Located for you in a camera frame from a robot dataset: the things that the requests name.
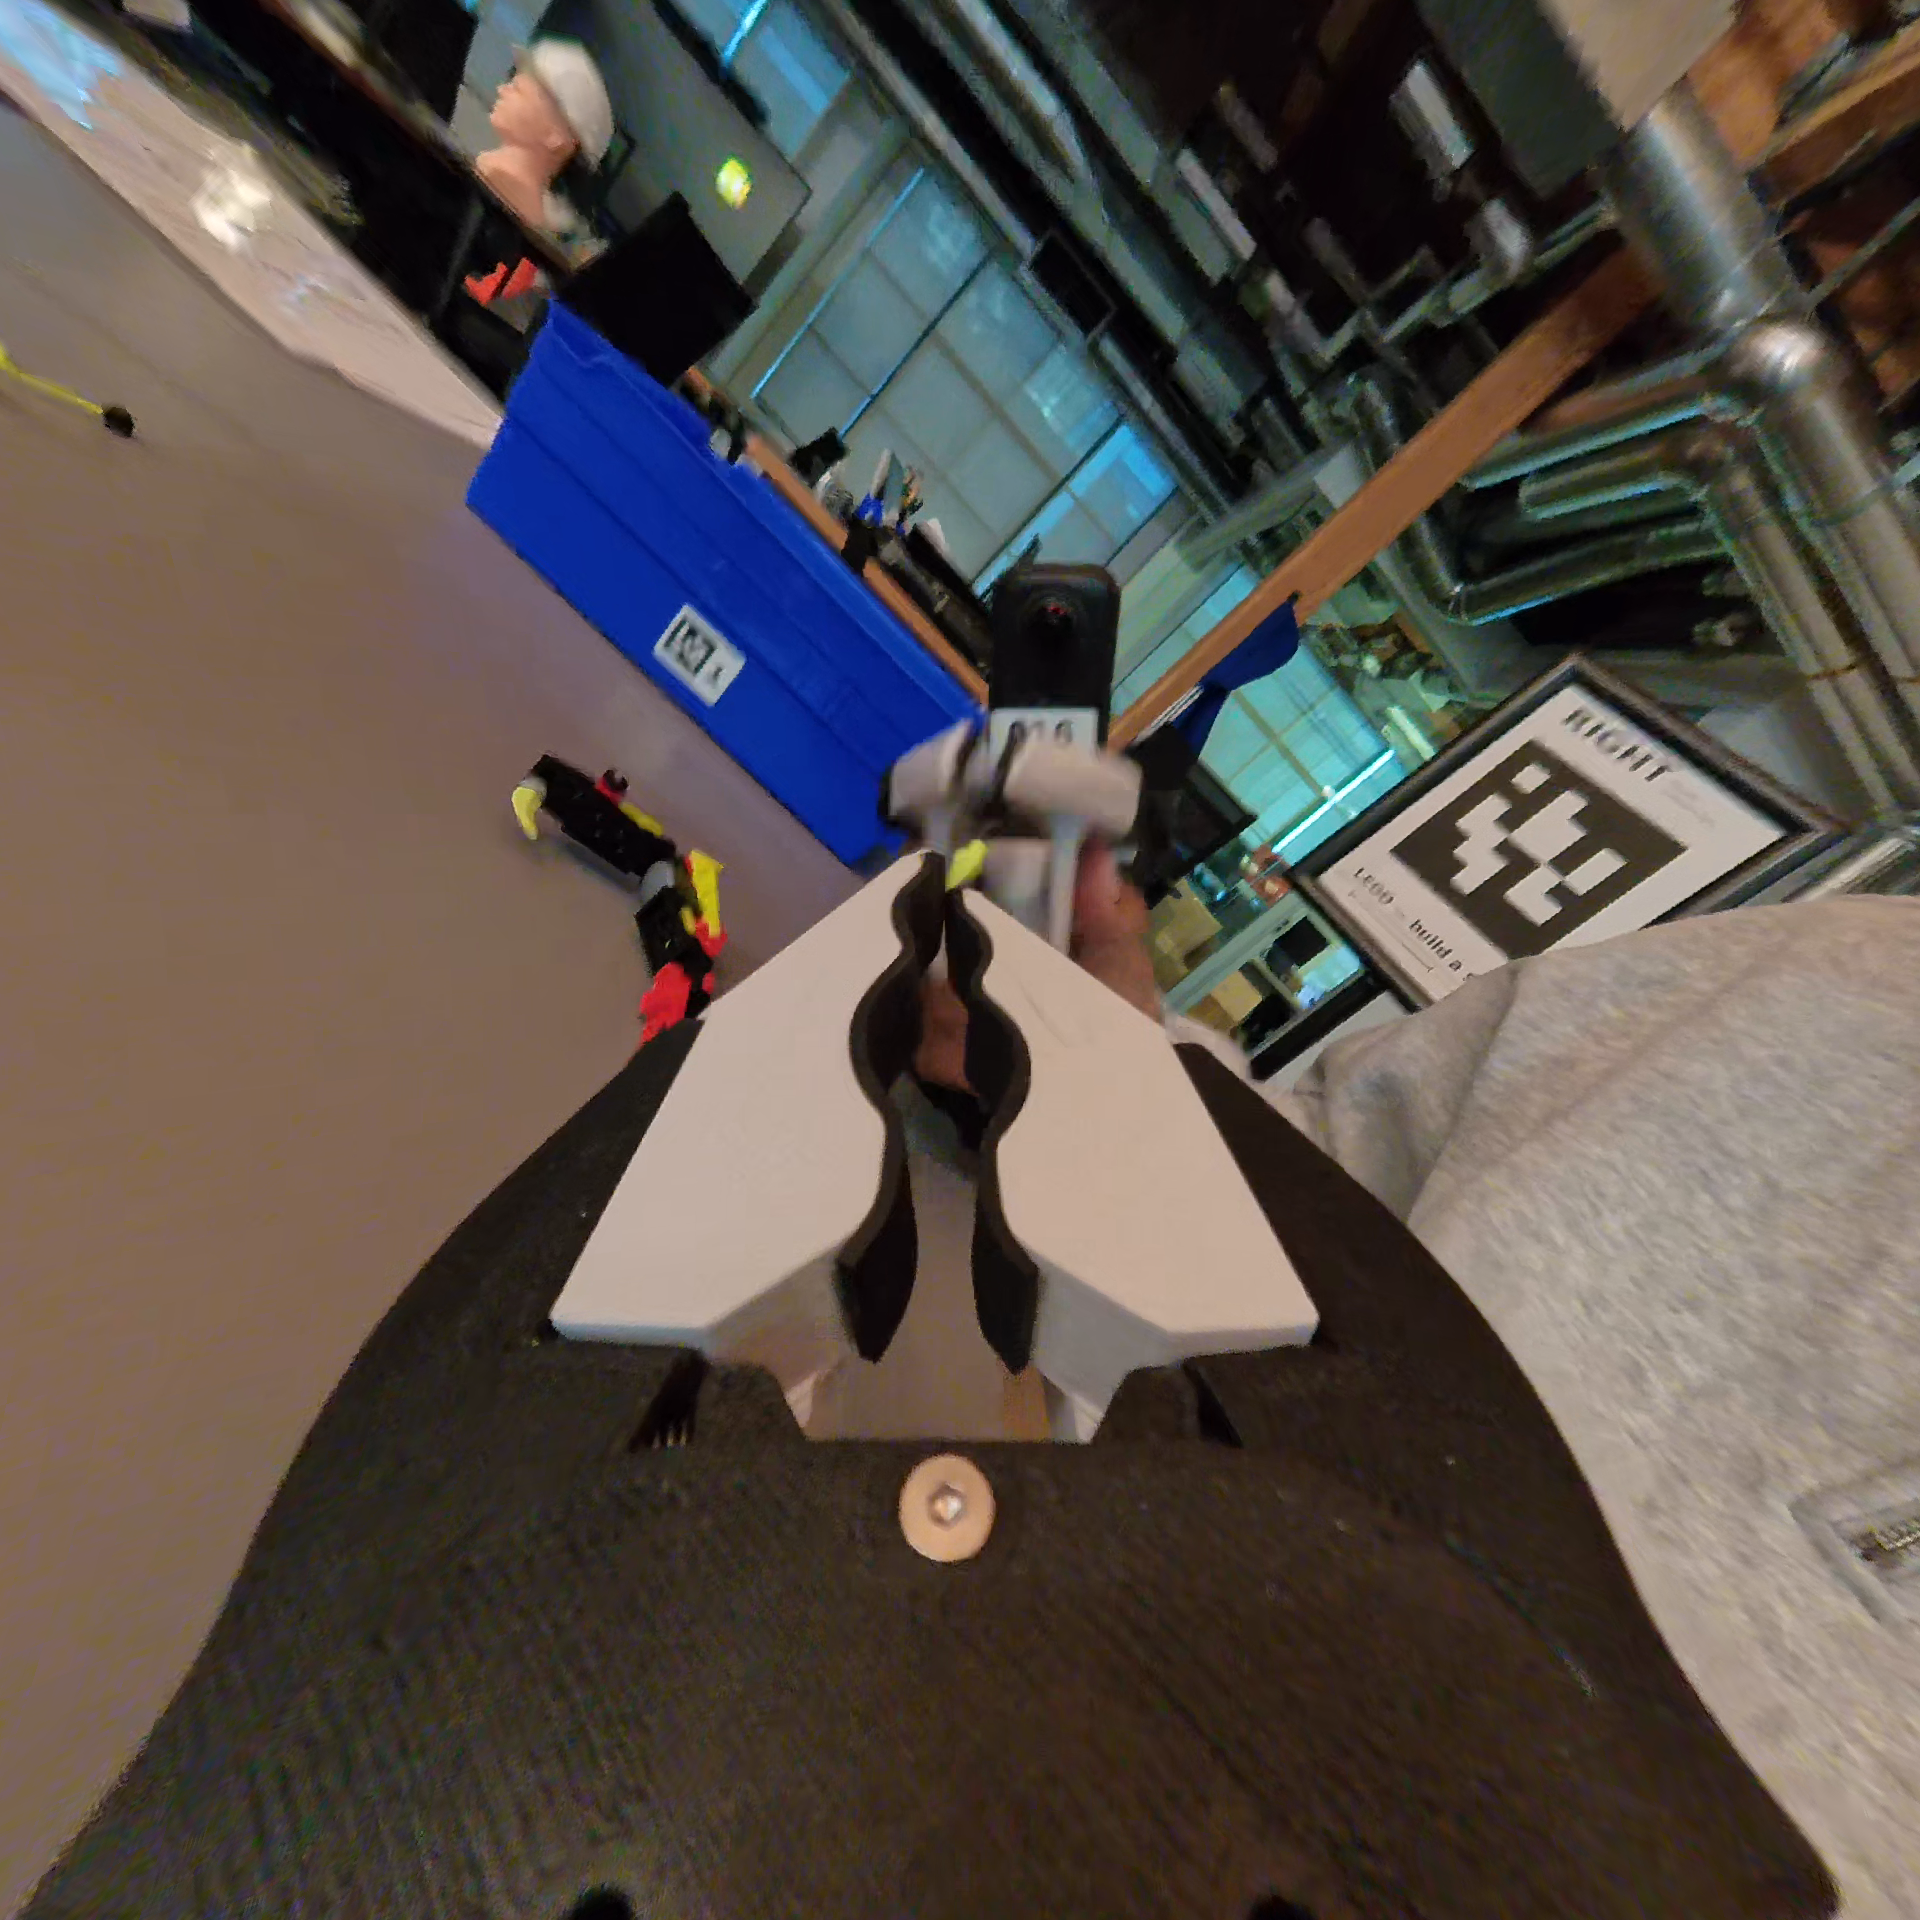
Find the yellow lego rod black ends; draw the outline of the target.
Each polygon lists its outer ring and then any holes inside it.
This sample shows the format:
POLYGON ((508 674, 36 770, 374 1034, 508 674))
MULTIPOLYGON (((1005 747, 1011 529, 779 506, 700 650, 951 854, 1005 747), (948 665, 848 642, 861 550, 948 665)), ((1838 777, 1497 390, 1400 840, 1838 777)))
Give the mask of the yellow lego rod black ends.
POLYGON ((33 394, 45 401, 58 401, 70 411, 80 411, 80 414, 96 419, 112 438, 121 438, 121 441, 129 441, 129 444, 137 438, 137 422, 122 406, 96 401, 96 400, 62 384, 58 378, 33 372, 29 366, 25 366, 11 355, 11 349, 6 343, 0 349, 0 366, 3 366, 3 382, 6 384, 17 387, 25 394, 33 394))

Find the person's right hand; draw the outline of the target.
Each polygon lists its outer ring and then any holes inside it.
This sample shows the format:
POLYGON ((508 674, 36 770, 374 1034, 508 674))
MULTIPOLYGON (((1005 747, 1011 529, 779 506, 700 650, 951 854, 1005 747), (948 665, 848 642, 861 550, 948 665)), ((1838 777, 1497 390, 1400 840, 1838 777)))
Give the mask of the person's right hand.
MULTIPOLYGON (((1145 934, 1148 905, 1140 889, 1124 878, 1113 844, 1091 837, 1078 854, 1069 955, 1155 1026, 1165 1026, 1145 934)), ((932 1089, 973 1089, 968 1009, 945 974, 920 980, 920 1042, 913 1073, 932 1089)))

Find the framed marker sign board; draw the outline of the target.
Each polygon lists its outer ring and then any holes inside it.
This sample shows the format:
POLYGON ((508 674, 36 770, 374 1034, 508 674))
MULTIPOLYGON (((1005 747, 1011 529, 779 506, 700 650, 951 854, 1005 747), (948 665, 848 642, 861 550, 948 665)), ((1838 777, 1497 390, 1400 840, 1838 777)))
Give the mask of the framed marker sign board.
POLYGON ((1411 1012, 1556 949, 1745 902, 1841 824, 1570 656, 1290 869, 1411 1012))

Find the blue cloth flag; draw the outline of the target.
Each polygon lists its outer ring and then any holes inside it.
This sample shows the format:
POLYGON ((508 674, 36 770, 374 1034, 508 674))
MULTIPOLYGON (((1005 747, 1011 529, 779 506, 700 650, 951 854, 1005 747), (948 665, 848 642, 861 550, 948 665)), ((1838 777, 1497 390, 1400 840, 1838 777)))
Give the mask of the blue cloth flag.
POLYGON ((1170 717, 1165 732, 1202 755, 1226 701, 1280 674, 1301 652, 1301 643, 1301 594, 1288 594, 1229 656, 1204 674, 1193 700, 1170 717))

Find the cardboard box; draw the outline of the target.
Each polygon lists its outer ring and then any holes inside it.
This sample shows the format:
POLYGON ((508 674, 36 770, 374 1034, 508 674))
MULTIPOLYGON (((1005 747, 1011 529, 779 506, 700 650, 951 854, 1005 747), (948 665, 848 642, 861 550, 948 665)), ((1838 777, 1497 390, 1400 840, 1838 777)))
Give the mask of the cardboard box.
POLYGON ((1301 889, 1288 886, 1277 901, 1260 901, 1260 905, 1254 921, 1213 939, 1165 987, 1170 1015, 1207 1026, 1245 1048, 1267 1042, 1312 1000, 1306 987, 1312 959, 1288 959, 1285 939, 1306 926, 1306 946, 1325 949, 1325 929, 1301 889))

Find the silver metal pipe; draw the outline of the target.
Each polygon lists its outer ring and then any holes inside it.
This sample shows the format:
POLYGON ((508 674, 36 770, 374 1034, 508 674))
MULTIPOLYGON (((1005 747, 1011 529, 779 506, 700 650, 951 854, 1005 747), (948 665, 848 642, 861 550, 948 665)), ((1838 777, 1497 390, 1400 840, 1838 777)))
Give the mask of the silver metal pipe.
POLYGON ((1918 803, 1918 506, 1851 349, 1818 320, 1774 216, 1688 79, 1598 167, 1615 225, 1668 308, 1711 349, 1711 394, 1761 449, 1773 486, 1873 659, 1892 771, 1918 803))

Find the wooden beam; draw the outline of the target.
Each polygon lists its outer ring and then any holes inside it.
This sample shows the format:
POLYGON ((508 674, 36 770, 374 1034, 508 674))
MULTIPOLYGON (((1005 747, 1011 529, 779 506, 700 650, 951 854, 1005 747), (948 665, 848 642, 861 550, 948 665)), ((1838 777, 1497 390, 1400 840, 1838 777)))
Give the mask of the wooden beam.
POLYGON ((1162 723, 1204 675, 1277 613, 1308 614, 1379 560, 1461 477, 1540 414, 1583 366, 1649 308, 1658 286, 1630 250, 1615 250, 1414 435, 1260 588, 1162 671, 1108 732, 1132 747, 1162 723))

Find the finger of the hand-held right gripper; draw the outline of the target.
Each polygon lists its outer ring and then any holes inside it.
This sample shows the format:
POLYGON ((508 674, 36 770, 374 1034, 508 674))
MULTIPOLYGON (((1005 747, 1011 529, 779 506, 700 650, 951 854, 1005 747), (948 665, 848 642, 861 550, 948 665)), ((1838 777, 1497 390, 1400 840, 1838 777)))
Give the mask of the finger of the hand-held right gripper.
POLYGON ((885 824, 960 824, 977 819, 1001 796, 1001 755, 986 723, 955 723, 932 733, 880 781, 885 824))
POLYGON ((1095 837, 1133 837, 1143 765, 1132 755, 1069 741, 1024 741, 1002 763, 1002 808, 1049 827, 1078 824, 1095 837))

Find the wooden workbench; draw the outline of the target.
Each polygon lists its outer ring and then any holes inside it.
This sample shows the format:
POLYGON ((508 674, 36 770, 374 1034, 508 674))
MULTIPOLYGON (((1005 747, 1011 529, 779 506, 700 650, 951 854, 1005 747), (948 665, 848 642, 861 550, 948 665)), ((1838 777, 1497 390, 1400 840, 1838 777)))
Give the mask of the wooden workbench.
POLYGON ((804 484, 804 477, 789 465, 789 461, 776 451, 776 446, 747 426, 747 416, 727 400, 705 372, 686 371, 674 390, 686 397, 708 426, 727 428, 732 435, 732 461, 756 471, 779 499, 785 499, 813 535, 837 553, 846 570, 850 570, 867 592, 880 599, 935 659, 948 675, 963 684, 973 704, 986 704, 989 682, 980 675, 971 659, 951 643, 938 624, 913 599, 901 580, 880 563, 880 532, 864 522, 837 518, 804 484))

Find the black red yellow lego assembly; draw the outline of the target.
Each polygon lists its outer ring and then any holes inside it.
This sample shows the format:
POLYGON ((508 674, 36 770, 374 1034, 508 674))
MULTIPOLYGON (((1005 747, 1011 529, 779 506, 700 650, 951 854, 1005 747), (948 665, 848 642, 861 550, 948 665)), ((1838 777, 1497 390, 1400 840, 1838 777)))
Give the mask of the black red yellow lego assembly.
POLYGON ((661 821, 629 796, 619 770, 587 770, 542 755, 510 796, 529 841, 558 827, 636 898, 636 933, 647 971, 639 1000, 639 1042, 647 1045, 676 1026, 705 1015, 715 997, 718 959, 728 945, 718 882, 722 862, 708 851, 683 851, 661 821))

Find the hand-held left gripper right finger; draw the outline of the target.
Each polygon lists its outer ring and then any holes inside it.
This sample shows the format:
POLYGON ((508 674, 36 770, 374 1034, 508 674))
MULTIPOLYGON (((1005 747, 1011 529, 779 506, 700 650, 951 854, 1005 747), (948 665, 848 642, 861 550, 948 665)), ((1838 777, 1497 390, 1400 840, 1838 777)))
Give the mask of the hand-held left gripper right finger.
POLYGON ((986 901, 955 898, 955 993, 982 1106, 973 1294, 1059 1440, 1136 1373, 1314 1341, 1320 1315, 1165 1026, 986 901))

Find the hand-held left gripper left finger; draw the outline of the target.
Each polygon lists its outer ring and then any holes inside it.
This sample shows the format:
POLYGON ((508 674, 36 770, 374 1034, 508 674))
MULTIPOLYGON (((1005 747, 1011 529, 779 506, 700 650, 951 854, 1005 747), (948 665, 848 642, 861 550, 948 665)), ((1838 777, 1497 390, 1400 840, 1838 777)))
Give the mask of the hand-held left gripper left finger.
POLYGON ((917 1270, 894 1087, 931 964, 932 857, 901 857, 690 1022, 553 1331, 757 1366, 788 1396, 883 1357, 917 1270))

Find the blue plastic bin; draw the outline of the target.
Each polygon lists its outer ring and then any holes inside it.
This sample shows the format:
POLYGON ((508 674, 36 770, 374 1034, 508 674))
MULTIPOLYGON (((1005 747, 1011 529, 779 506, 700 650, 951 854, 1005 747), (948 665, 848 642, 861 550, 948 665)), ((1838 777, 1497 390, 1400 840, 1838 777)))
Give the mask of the blue plastic bin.
POLYGON ((885 771, 973 696, 711 426, 552 305, 470 511, 846 865, 885 771))

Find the white instruction sheet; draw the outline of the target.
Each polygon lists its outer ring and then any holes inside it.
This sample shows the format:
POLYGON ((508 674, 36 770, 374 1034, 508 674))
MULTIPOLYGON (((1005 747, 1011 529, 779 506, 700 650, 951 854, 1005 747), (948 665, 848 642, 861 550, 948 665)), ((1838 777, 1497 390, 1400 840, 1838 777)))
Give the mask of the white instruction sheet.
POLYGON ((49 4, 3 7, 3 103, 193 266, 265 337, 489 449, 501 409, 297 203, 255 146, 193 116, 49 4))

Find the person's right forearm grey sleeve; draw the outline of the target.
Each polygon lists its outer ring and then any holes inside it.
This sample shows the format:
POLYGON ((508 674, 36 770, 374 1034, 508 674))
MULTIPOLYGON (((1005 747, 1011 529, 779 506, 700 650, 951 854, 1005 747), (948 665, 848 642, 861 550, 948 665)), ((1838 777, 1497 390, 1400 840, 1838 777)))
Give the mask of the person's right forearm grey sleeve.
POLYGON ((1918 902, 1487 977, 1285 1092, 1320 1309, 1197 1366, 1277 1472, 1261 1918, 1914 1918, 1918 902))

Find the mannequin head with white cap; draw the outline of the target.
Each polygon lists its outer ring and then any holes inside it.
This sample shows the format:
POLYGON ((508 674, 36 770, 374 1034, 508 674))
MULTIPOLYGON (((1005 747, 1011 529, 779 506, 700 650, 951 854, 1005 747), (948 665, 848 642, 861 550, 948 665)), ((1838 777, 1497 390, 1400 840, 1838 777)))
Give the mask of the mannequin head with white cap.
POLYGON ((492 199, 526 225, 549 222, 562 175, 596 175, 613 146, 616 114, 601 65, 580 41, 540 39, 515 50, 488 114, 492 143, 472 161, 492 199))

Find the black office chair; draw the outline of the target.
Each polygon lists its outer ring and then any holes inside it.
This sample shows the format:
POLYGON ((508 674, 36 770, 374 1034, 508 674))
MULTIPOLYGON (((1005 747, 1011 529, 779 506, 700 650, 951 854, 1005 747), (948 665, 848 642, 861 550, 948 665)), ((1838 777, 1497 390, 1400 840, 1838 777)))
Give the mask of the black office chair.
POLYGON ((1148 910, 1213 854, 1239 841, 1254 812, 1213 776, 1186 733, 1162 725, 1124 755, 1140 765, 1140 815, 1129 875, 1148 910))

